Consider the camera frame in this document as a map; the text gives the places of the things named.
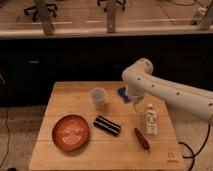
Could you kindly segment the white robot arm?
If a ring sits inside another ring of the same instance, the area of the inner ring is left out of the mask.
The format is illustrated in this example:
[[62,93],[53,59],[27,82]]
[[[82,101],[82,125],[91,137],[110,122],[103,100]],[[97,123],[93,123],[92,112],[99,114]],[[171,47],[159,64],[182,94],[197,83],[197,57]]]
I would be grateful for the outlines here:
[[152,73],[153,64],[146,58],[137,60],[122,72],[130,100],[137,101],[149,93],[213,126],[212,91],[164,80]]

